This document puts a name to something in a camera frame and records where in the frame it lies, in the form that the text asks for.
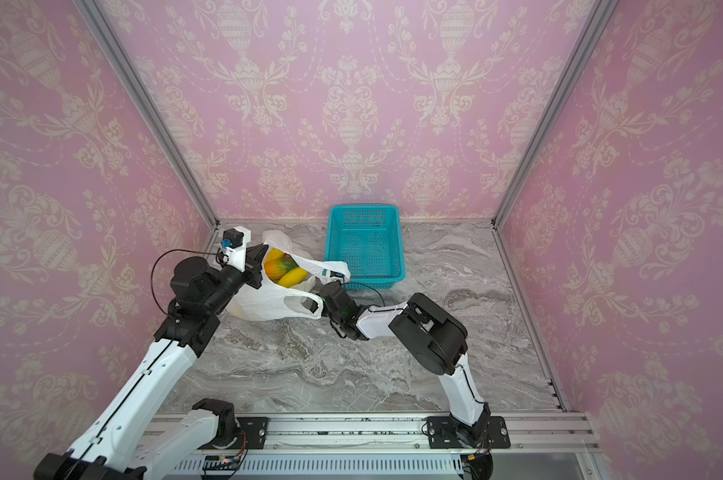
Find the white plastic bag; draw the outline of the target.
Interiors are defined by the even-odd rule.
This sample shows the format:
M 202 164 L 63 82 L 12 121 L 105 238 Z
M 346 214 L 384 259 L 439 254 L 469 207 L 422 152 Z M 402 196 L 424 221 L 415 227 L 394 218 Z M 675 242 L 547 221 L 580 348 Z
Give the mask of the white plastic bag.
M 313 289 L 331 282 L 328 279 L 331 271 L 341 272 L 346 277 L 345 282 L 351 278 L 346 262 L 314 260 L 281 231 L 266 230 L 262 243 L 269 247 L 268 252 L 276 248 L 292 255 L 297 266 L 306 270 L 309 276 L 297 286 L 284 288 L 270 281 L 263 271 L 261 288 L 242 286 L 230 300 L 225 311 L 232 317 L 250 322 L 285 318 L 317 320 L 322 316 L 323 302 Z

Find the orange green mango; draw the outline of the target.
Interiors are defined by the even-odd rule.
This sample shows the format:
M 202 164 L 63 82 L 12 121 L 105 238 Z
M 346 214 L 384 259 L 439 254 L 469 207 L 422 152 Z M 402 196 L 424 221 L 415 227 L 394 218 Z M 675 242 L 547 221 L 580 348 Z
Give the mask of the orange green mango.
M 263 271 L 272 282 L 279 282 L 283 276 L 297 268 L 296 262 L 289 254 L 272 248 L 263 262 Z

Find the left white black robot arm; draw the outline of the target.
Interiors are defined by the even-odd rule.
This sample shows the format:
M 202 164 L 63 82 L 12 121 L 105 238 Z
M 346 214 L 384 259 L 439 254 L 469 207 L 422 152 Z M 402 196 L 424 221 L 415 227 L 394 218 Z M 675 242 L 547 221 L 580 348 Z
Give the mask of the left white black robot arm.
M 233 246 L 223 240 L 219 266 L 194 255 L 179 262 L 170 282 L 173 300 L 135 372 L 65 453 L 42 458 L 34 478 L 162 479 L 203 446 L 244 445 L 233 405 L 208 398 L 153 442 L 139 441 L 177 381 L 207 348 L 230 300 L 244 286 L 260 286 L 266 252 L 264 245 Z

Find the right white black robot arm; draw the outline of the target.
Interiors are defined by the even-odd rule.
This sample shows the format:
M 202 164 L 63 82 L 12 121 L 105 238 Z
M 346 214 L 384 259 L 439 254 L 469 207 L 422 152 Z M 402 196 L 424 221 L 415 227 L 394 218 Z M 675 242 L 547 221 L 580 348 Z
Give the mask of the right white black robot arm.
M 439 378 L 455 436 L 467 446 L 489 445 L 489 404 L 479 394 L 469 366 L 467 328 L 431 298 L 415 293 L 397 305 L 360 306 L 339 282 L 322 286 L 322 315 L 342 338 L 369 341 L 394 337 Z

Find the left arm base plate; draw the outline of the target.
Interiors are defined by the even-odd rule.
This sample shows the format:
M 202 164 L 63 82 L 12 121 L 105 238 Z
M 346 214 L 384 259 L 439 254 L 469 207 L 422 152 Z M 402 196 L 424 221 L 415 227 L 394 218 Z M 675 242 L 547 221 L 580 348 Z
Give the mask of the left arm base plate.
M 268 426 L 269 418 L 262 416 L 222 420 L 217 436 L 210 444 L 217 449 L 263 450 Z

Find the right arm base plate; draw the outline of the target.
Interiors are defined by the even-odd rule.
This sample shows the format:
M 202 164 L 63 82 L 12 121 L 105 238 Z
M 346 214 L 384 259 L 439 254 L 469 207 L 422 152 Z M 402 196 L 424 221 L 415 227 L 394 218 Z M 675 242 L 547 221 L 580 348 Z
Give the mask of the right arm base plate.
M 509 428 L 501 416 L 466 426 L 451 416 L 429 416 L 423 429 L 431 449 L 509 449 Z

